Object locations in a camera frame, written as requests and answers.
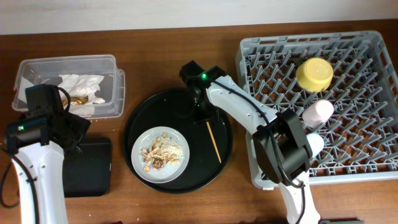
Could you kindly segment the brown snack wrapper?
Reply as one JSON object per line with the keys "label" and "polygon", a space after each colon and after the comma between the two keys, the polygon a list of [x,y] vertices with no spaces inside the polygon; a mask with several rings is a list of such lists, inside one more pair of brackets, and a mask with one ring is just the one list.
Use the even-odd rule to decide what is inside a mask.
{"label": "brown snack wrapper", "polygon": [[[71,105],[84,105],[88,102],[88,96],[71,96]],[[63,106],[67,106],[68,105],[68,100],[64,99],[62,101]]]}

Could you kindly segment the white napkin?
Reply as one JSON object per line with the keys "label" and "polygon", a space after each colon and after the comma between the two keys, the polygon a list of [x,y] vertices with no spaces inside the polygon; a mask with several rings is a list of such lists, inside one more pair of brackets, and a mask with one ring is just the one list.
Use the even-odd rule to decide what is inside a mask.
{"label": "white napkin", "polygon": [[[56,79],[61,79],[61,82],[57,85],[63,88],[70,96],[88,96],[88,102],[84,105],[99,105],[106,103],[106,100],[99,96],[100,91],[103,88],[100,85],[103,83],[105,77],[103,75],[58,75]],[[83,109],[72,108],[70,111],[78,115],[91,115],[94,112],[94,108]]]}

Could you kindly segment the wooden chopstick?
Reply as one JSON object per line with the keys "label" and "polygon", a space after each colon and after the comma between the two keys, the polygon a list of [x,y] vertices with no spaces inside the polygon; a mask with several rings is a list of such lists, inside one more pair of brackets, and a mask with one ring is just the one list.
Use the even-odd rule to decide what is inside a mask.
{"label": "wooden chopstick", "polygon": [[221,163],[222,163],[222,160],[221,160],[221,157],[220,157],[220,153],[219,153],[219,151],[218,151],[218,146],[217,146],[217,144],[216,144],[216,141],[215,141],[215,138],[214,138],[214,135],[213,135],[213,131],[212,131],[211,125],[210,125],[210,123],[209,123],[208,121],[206,121],[206,125],[207,125],[207,128],[208,128],[208,132],[209,132],[209,134],[210,134],[210,138],[211,138],[211,141],[212,141],[212,143],[213,143],[213,147],[214,147],[214,149],[215,149],[215,152],[216,152],[218,161],[219,161],[219,163],[221,164]]}

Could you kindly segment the food scraps and rice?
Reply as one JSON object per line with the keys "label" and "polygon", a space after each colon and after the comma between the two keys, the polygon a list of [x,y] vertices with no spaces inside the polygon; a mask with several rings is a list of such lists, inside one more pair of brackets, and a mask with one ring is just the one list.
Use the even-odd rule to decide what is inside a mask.
{"label": "food scraps and rice", "polygon": [[141,149],[141,156],[144,162],[143,169],[146,172],[150,172],[152,169],[160,171],[166,165],[180,164],[183,148],[167,133],[162,133],[160,136],[156,136],[149,146]]}

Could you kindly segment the grey plate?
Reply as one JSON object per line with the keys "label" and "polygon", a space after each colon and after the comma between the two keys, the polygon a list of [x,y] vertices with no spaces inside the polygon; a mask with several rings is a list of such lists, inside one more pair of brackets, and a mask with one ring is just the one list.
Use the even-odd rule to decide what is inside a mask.
{"label": "grey plate", "polygon": [[[144,162],[142,161],[141,149],[149,146],[155,137],[160,136],[162,133],[167,133],[169,137],[182,146],[183,157],[180,159],[180,164],[174,166],[166,165],[160,171],[152,169],[150,172],[146,172],[143,169]],[[153,184],[164,184],[176,179],[187,168],[190,158],[190,148],[187,140],[180,132],[166,126],[158,126],[143,132],[138,137],[132,147],[130,158],[132,166],[139,177]]]}

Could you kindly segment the yellow bowl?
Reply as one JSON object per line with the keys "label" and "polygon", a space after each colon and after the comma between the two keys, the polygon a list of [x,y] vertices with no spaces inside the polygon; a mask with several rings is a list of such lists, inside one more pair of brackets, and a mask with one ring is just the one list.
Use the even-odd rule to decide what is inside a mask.
{"label": "yellow bowl", "polygon": [[321,92],[330,86],[333,68],[325,59],[310,58],[298,67],[295,76],[304,90]]}

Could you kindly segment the pink cup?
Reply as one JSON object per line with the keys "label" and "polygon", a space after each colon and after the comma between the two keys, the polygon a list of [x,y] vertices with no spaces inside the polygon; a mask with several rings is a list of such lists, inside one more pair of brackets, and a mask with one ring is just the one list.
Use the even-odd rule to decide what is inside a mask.
{"label": "pink cup", "polygon": [[332,103],[328,100],[318,100],[304,110],[303,121],[311,128],[314,128],[328,121],[334,112]]}

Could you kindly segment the light blue cup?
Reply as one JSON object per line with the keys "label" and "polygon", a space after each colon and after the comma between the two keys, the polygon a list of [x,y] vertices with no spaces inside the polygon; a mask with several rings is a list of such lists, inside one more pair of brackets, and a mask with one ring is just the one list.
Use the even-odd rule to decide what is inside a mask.
{"label": "light blue cup", "polygon": [[324,148],[323,138],[316,133],[307,134],[307,140],[312,150],[312,157],[317,156]]}

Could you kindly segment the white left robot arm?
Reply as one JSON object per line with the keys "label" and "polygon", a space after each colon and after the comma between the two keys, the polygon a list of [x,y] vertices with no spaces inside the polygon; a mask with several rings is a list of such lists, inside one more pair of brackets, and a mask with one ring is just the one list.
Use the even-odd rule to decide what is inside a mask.
{"label": "white left robot arm", "polygon": [[25,91],[28,110],[7,126],[4,152],[17,172],[22,223],[67,223],[63,161],[76,149],[90,121],[69,111],[55,85]]}

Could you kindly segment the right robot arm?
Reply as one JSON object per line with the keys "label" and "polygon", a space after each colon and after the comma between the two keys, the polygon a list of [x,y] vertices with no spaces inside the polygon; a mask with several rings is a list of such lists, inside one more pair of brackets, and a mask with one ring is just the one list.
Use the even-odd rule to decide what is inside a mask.
{"label": "right robot arm", "polygon": [[220,67],[204,70],[191,61],[182,66],[179,76],[193,98],[197,122],[208,121],[223,110],[251,135],[259,168],[280,188],[287,221],[319,223],[309,168],[312,158],[324,148],[323,138],[306,134],[294,111],[279,112],[257,101]]}

